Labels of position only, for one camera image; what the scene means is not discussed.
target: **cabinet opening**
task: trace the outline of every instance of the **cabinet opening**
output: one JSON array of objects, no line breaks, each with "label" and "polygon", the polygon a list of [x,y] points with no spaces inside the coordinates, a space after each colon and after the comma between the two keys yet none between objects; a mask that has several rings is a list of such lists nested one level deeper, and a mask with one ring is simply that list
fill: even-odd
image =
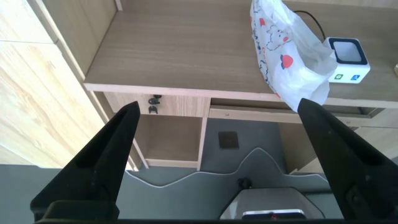
[{"label": "cabinet opening", "polygon": [[142,114],[136,142],[148,166],[197,167],[202,118]]}]

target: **blue label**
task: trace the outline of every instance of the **blue label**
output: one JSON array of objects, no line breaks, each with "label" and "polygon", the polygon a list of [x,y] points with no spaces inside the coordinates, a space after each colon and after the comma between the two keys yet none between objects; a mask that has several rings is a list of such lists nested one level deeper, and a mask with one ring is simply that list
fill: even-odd
[{"label": "blue label", "polygon": [[360,78],[360,75],[354,75],[354,76],[351,78],[351,80],[356,81],[356,80],[358,80],[359,78]]}]

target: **black cable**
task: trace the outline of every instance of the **black cable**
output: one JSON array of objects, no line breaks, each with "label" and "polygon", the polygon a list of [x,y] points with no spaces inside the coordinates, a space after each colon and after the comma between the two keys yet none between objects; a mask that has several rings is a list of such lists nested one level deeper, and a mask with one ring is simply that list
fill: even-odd
[{"label": "black cable", "polygon": [[316,19],[311,13],[309,13],[309,12],[307,12],[307,11],[303,11],[303,10],[297,10],[297,11],[294,11],[294,12],[295,12],[295,13],[302,12],[302,13],[306,13],[307,15],[311,16],[311,18],[317,23],[319,29],[320,29],[321,32],[322,32],[323,40],[326,40],[326,36],[325,36],[325,33],[324,33],[323,29],[322,29],[321,24],[319,24],[319,22],[317,21],[317,19]]}]

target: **wooden wall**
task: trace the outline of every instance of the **wooden wall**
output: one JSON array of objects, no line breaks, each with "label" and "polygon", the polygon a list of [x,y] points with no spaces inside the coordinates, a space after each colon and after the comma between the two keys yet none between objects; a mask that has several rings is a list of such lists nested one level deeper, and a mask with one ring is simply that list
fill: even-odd
[{"label": "wooden wall", "polygon": [[397,0],[283,0],[283,1],[341,4],[345,6],[385,7],[385,8],[398,9]]},{"label": "wooden wall", "polygon": [[88,70],[114,13],[113,0],[0,1],[0,163],[63,167],[103,127],[79,71]]}]

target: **white object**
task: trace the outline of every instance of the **white object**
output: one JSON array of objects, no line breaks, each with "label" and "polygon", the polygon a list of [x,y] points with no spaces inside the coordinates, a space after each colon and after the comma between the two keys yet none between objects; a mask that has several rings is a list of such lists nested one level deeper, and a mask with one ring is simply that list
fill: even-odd
[{"label": "white object", "polygon": [[335,50],[338,63],[329,82],[360,83],[371,70],[358,39],[328,37],[323,45]]},{"label": "white object", "polygon": [[253,0],[250,16],[259,67],[274,93],[296,112],[302,98],[324,104],[334,51],[281,0]]}]

